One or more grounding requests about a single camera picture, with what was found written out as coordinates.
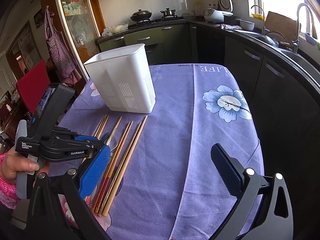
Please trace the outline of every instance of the white bowl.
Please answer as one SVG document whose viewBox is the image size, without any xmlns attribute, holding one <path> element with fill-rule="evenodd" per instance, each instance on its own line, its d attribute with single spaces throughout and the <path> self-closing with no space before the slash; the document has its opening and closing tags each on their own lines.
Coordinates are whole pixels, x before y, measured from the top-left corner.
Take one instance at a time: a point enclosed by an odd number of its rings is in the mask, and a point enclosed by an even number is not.
<svg viewBox="0 0 320 240">
<path fill-rule="evenodd" d="M 240 26 L 244 31 L 252 31 L 254 28 L 254 23 L 252 22 L 247 22 L 244 20 L 240 20 Z"/>
</svg>

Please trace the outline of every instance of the checkered apron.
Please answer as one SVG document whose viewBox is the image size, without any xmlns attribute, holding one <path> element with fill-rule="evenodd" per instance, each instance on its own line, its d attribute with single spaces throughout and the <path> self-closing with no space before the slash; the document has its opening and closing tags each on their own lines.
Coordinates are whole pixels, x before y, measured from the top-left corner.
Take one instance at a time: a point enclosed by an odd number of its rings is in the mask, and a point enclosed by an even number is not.
<svg viewBox="0 0 320 240">
<path fill-rule="evenodd" d="M 73 86 L 80 79 L 81 75 L 76 70 L 76 60 L 69 51 L 62 32 L 58 32 L 53 25 L 53 12 L 49 12 L 48 6 L 45 7 L 44 29 L 45 38 L 52 63 L 56 67 L 57 75 L 62 84 Z"/>
</svg>

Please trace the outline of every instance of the cutting board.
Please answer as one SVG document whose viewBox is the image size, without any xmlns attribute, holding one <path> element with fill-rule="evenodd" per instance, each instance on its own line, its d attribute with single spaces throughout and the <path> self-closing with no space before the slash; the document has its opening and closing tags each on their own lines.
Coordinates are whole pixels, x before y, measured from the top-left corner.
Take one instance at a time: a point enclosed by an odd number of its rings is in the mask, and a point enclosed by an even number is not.
<svg viewBox="0 0 320 240">
<path fill-rule="evenodd" d="M 296 40 L 296 24 L 297 22 L 291 18 L 269 11 L 265 27 L 271 32 L 281 33 L 290 42 Z"/>
</svg>

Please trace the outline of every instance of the pink sleeve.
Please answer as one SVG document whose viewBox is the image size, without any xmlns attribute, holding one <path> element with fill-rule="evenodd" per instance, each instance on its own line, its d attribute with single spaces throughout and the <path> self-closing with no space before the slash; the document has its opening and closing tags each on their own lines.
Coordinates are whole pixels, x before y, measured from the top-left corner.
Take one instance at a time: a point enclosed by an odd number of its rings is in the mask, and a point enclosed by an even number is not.
<svg viewBox="0 0 320 240">
<path fill-rule="evenodd" d="M 0 155 L 0 165 L 4 159 L 6 153 Z M 8 182 L 5 182 L 0 177 L 0 201 L 6 205 L 8 208 L 14 208 L 17 200 L 20 200 L 16 195 L 16 185 L 12 185 Z"/>
</svg>

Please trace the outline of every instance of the human hand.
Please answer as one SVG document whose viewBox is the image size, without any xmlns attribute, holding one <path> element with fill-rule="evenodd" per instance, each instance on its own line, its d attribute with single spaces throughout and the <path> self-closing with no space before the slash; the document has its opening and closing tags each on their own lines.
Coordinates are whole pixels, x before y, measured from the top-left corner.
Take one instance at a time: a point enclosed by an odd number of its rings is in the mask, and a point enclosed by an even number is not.
<svg viewBox="0 0 320 240">
<path fill-rule="evenodd" d="M 14 147 L 12 147 L 7 152 L 0 164 L 0 177 L 4 181 L 15 185 L 17 171 L 38 171 L 37 174 L 40 172 L 45 172 L 48 174 L 49 166 L 49 163 L 45 163 L 44 167 L 39 170 L 38 163 L 33 162 L 32 160 L 29 160 L 28 158 L 20 155 L 18 152 L 15 151 Z"/>
</svg>

